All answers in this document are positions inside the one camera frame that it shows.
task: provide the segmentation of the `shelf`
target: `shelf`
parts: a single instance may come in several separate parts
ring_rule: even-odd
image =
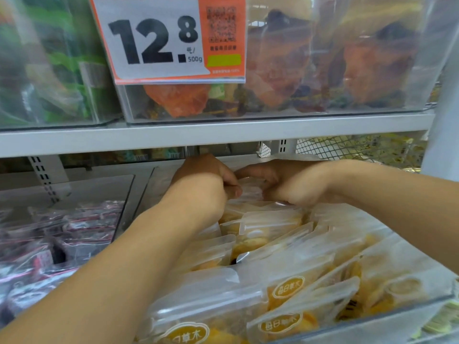
[[[0,158],[428,130],[434,111],[0,132]]]

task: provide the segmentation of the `hand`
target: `hand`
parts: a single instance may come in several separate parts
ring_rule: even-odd
[[[200,227],[203,229],[221,218],[228,199],[241,194],[242,188],[234,173],[213,155],[206,154],[185,160],[161,202],[179,203],[187,214],[204,221]]]
[[[300,206],[318,202],[336,202],[331,193],[334,161],[273,160],[252,164],[235,172],[238,178],[256,177],[266,180],[265,200],[287,201]]]

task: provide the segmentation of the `number 8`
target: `number 8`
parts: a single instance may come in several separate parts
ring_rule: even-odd
[[[182,16],[179,18],[177,22],[180,28],[179,38],[182,42],[185,43],[192,43],[198,39],[198,33],[195,30],[196,28],[196,21],[193,17],[190,16]]]

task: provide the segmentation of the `yellow rectangle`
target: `yellow rectangle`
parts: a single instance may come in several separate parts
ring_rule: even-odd
[[[210,55],[207,59],[207,67],[238,66],[242,62],[240,54]]]

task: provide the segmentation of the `price sign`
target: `price sign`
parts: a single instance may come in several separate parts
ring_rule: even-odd
[[[90,0],[116,84],[245,82],[245,0]]]

